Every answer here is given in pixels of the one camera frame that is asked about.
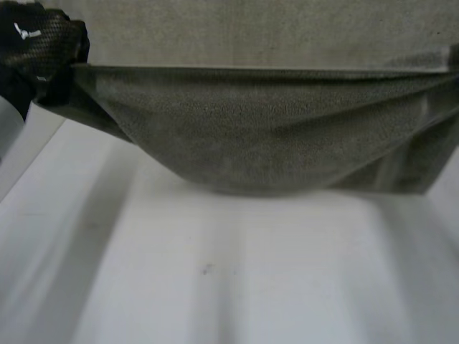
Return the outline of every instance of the gray cloth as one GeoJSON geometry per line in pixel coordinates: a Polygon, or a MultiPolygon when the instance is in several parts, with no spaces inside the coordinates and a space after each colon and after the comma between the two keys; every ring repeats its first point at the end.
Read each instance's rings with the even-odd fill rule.
{"type": "Polygon", "coordinates": [[[70,104],[50,110],[223,191],[426,191],[459,139],[458,49],[435,48],[459,42],[457,16],[431,0],[319,2],[72,2],[94,63],[188,67],[79,66],[70,104]],[[311,8],[322,21],[299,22],[311,8]],[[235,69],[253,65],[268,69],[235,69]]]}

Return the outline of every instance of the black glove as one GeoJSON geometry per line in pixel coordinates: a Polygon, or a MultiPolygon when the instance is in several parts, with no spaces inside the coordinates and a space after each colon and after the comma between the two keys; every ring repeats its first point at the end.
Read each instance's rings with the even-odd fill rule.
{"type": "Polygon", "coordinates": [[[85,24],[60,10],[0,2],[0,65],[20,75],[38,102],[65,103],[70,65],[87,62],[89,46],[85,24]]]}

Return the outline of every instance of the gray towel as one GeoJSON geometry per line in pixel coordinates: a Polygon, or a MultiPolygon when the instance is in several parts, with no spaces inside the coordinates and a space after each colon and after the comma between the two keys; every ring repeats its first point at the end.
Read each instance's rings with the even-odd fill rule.
{"type": "Polygon", "coordinates": [[[223,191],[424,192],[459,139],[458,52],[409,52],[459,42],[455,20],[431,0],[404,13],[404,24],[390,15],[404,3],[372,3],[375,12],[365,1],[339,1],[335,20],[352,13],[341,42],[336,23],[323,28],[336,9],[318,12],[328,21],[301,24],[305,8],[322,1],[302,2],[73,3],[64,9],[87,22],[93,63],[187,67],[79,66],[70,104],[50,110],[223,191]],[[257,15],[256,4],[268,10],[257,15]],[[362,31],[356,20],[365,15],[368,28],[386,24],[362,31]],[[254,65],[266,68],[237,69],[254,65]]]}

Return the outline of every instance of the white logo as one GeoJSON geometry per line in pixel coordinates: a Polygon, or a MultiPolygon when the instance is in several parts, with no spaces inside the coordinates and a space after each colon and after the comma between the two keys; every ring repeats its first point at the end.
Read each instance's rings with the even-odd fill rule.
{"type": "Polygon", "coordinates": [[[21,38],[23,40],[25,40],[26,38],[38,37],[42,35],[42,32],[40,30],[35,31],[35,32],[28,32],[25,30],[21,30],[17,23],[14,23],[14,27],[16,28],[16,31],[18,31],[18,33],[21,35],[21,38]]]}

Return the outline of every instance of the white surface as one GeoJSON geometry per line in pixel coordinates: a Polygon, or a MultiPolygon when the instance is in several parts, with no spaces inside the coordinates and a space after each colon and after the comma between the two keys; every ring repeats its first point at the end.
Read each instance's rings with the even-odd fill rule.
{"type": "Polygon", "coordinates": [[[0,343],[457,343],[452,175],[224,196],[66,121],[0,204],[0,343]]]}
{"type": "Polygon", "coordinates": [[[31,106],[27,123],[0,166],[0,201],[27,170],[64,118],[31,106]]]}

